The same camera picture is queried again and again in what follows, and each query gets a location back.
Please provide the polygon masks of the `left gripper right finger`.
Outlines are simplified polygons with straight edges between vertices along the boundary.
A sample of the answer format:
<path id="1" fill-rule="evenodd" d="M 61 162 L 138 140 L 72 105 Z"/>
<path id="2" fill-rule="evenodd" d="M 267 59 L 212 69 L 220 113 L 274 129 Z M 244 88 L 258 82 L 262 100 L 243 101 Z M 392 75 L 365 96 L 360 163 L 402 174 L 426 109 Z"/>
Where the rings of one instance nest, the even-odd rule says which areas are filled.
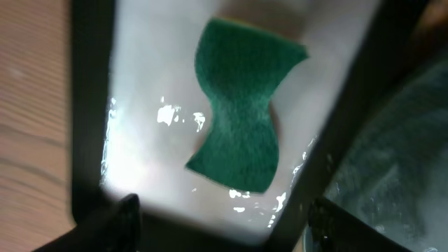
<path id="1" fill-rule="evenodd" d="M 310 252 L 410 252 L 386 238 L 325 197 L 308 210 L 307 250 Z"/>

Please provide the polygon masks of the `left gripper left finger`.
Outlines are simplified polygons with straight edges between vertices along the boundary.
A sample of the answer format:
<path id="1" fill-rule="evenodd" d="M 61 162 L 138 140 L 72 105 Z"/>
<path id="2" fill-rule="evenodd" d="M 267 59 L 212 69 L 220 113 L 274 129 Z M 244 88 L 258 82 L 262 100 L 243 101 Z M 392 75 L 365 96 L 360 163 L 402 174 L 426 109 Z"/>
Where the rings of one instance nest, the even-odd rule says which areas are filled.
<path id="1" fill-rule="evenodd" d="M 129 194 L 93 211 L 74 229 L 34 252 L 135 252 L 140 236 L 139 197 Z"/>

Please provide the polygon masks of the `green yellow sponge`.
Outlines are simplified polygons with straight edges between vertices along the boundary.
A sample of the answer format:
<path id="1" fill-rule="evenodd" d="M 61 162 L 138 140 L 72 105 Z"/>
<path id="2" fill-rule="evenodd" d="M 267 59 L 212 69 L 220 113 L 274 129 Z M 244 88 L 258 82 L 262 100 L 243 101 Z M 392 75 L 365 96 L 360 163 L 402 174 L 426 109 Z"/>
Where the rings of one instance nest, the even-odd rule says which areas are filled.
<path id="1" fill-rule="evenodd" d="M 304 46 L 280 35 L 210 19 L 197 45 L 195 74 L 212 119 L 186 167 L 229 188 L 267 191 L 279 163 L 270 101 L 293 67 L 306 58 Z"/>

